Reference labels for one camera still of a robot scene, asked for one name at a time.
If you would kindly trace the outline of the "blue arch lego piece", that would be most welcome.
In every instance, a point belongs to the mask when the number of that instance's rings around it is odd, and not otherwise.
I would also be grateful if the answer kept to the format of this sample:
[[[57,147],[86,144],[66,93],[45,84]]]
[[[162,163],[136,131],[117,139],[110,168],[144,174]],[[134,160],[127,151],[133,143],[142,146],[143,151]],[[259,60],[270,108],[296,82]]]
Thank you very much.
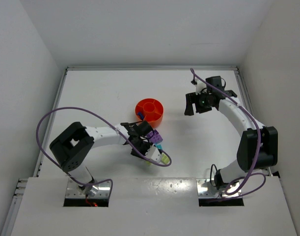
[[[138,112],[137,115],[139,116],[139,118],[140,118],[141,120],[144,120],[144,116],[143,116],[143,114],[142,114],[141,112]]]

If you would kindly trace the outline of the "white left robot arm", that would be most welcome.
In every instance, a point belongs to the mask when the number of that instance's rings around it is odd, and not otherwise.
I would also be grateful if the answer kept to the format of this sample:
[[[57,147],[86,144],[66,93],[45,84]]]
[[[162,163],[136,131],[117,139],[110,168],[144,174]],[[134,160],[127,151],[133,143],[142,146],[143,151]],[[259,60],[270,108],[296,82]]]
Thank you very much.
[[[157,147],[142,139],[152,130],[146,121],[140,124],[125,122],[114,128],[89,127],[83,126],[80,122],[74,122],[51,142],[50,150],[61,169],[79,181],[81,183],[80,189],[84,190],[84,184],[95,182],[83,164],[85,157],[92,148],[126,145],[131,142],[134,146],[131,155],[140,157],[138,153],[141,153],[147,159],[158,161],[160,152]]]

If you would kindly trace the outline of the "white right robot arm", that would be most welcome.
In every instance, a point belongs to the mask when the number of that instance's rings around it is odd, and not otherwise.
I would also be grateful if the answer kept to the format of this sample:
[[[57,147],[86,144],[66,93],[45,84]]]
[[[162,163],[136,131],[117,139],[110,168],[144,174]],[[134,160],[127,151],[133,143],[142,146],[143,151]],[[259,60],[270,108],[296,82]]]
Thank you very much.
[[[275,166],[278,162],[278,131],[255,119],[240,104],[237,94],[226,89],[226,81],[221,76],[202,80],[193,76],[191,83],[196,90],[186,94],[184,114],[192,116],[215,108],[224,115],[241,137],[236,160],[219,169],[212,183],[217,189],[242,180],[241,186],[255,173],[255,170]]]

